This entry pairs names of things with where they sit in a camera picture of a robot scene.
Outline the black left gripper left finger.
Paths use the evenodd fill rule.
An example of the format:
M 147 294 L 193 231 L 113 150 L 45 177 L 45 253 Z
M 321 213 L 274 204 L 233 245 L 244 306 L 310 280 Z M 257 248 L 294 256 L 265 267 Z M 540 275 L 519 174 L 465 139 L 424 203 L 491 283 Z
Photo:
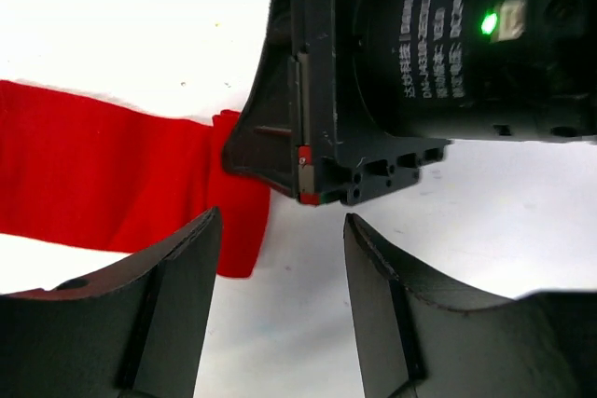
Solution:
M 1 298 L 5 397 L 190 397 L 222 235 L 211 209 L 143 251 Z

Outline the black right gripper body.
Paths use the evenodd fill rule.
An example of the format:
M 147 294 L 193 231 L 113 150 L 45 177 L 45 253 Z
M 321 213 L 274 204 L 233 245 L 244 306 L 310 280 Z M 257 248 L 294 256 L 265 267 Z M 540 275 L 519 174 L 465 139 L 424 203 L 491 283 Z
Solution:
M 371 119 L 354 72 L 356 0 L 271 0 L 225 170 L 309 205 L 354 206 L 415 185 L 444 139 L 393 137 Z

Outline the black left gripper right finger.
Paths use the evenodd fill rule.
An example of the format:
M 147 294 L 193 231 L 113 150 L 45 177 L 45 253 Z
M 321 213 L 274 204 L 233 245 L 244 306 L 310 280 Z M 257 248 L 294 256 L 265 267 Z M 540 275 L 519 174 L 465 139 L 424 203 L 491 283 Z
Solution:
M 394 246 L 354 213 L 344 254 L 366 396 L 595 395 L 595 293 L 490 294 Z

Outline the red santa sock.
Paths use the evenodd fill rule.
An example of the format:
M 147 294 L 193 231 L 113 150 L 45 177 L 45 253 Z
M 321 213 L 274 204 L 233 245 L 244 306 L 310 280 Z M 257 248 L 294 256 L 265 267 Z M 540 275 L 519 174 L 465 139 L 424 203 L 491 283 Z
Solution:
M 270 190 L 226 173 L 222 151 L 239 113 L 210 124 L 151 116 L 53 89 L 1 84 L 1 230 L 132 254 L 217 208 L 217 272 L 250 277 Z

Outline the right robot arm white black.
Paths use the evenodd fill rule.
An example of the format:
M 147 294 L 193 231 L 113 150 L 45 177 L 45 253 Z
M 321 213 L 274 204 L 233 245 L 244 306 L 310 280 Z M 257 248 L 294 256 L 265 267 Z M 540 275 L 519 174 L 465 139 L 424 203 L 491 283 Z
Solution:
M 596 136 L 596 0 L 271 0 L 229 172 L 300 203 L 415 185 L 454 140 Z

